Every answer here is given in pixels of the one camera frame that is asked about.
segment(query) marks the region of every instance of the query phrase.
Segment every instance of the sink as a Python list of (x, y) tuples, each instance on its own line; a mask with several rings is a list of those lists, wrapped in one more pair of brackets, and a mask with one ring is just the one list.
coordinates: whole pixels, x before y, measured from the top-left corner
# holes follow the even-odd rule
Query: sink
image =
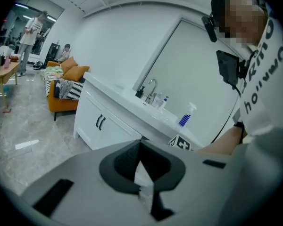
[(139, 108), (142, 108), (147, 113), (149, 113), (151, 116), (153, 116), (155, 119), (162, 121), (162, 122), (171, 122), (175, 123), (177, 120), (177, 116), (173, 115), (169, 111), (162, 109), (159, 111), (158, 109), (154, 108), (153, 106), (146, 103), (144, 100), (139, 99), (135, 96), (136, 91), (132, 89), (124, 89), (122, 96), (126, 98), (131, 103), (134, 103)]

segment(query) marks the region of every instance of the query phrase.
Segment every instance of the striped blanket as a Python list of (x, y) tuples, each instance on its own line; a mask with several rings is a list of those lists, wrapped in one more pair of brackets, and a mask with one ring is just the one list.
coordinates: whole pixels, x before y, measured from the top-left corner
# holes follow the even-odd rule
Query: striped blanket
[[(46, 91), (46, 96), (49, 95), (50, 91), (50, 83), (52, 81), (55, 82), (55, 87), (54, 87), (54, 97), (59, 98), (60, 95), (60, 88), (61, 88), (61, 83), (60, 79), (57, 76), (52, 75), (51, 73), (45, 74), (45, 91)], [(63, 95), (63, 98), (70, 99), (70, 100), (78, 100), (80, 98), (81, 92), (83, 88), (83, 83), (79, 82), (73, 82), (73, 85), (71, 89), (67, 90), (67, 94)]]

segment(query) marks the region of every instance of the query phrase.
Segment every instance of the white countertop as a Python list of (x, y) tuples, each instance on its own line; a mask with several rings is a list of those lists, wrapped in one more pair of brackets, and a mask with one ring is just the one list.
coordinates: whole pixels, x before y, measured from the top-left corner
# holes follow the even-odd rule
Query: white countertop
[(85, 72), (84, 78), (126, 110), (133, 113), (156, 130), (170, 137), (170, 139), (179, 134), (188, 141), (193, 142), (200, 147), (204, 147), (204, 145), (186, 127), (179, 128), (177, 126), (177, 123), (175, 122), (177, 117), (166, 110), (159, 112), (153, 106), (136, 97), (136, 91), (129, 88), (123, 88), (116, 84), (102, 82), (88, 72)]

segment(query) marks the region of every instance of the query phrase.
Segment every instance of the wooden table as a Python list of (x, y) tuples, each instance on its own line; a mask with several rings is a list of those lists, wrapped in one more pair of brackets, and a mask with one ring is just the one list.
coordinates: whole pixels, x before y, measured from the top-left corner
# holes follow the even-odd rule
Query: wooden table
[(16, 85), (18, 84), (17, 75), (16, 75), (18, 68), (19, 68), (19, 62), (11, 62), (7, 69), (4, 69), (4, 66), (0, 67), (0, 89), (2, 93), (3, 104), (6, 109), (8, 108), (8, 104), (6, 103), (6, 99), (3, 91), (3, 84), (6, 84), (13, 74), (15, 75)]

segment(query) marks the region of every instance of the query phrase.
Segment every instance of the gray tile floor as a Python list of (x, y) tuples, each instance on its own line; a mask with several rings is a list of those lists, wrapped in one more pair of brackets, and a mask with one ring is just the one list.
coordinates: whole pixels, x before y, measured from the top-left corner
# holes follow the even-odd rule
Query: gray tile floor
[[(68, 158), (90, 151), (81, 138), (74, 139), (75, 113), (48, 110), (40, 71), (27, 68), (26, 76), (11, 78), (4, 86), (11, 108), (5, 111), (0, 91), (0, 184), (21, 194), (33, 181)], [(16, 149), (21, 143), (29, 146)]]

